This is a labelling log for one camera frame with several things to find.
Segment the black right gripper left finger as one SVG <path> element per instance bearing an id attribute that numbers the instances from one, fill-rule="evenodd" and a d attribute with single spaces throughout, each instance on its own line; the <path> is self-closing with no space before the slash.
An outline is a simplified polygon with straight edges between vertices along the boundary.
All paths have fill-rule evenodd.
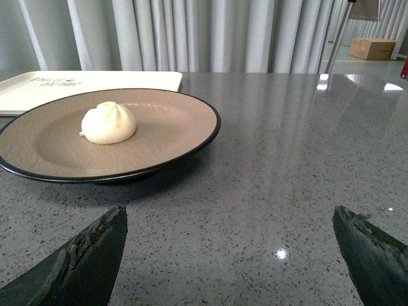
<path id="1" fill-rule="evenodd" d="M 1 305 L 108 305 L 128 218 L 113 207 L 32 269 L 1 288 Z"/>

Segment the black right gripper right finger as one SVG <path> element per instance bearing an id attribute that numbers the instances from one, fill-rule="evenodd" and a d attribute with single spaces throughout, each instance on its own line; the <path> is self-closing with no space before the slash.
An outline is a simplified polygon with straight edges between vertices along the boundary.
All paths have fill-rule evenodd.
<path id="1" fill-rule="evenodd" d="M 336 206 L 333 230 L 364 305 L 407 305 L 407 245 L 368 217 Z"/>

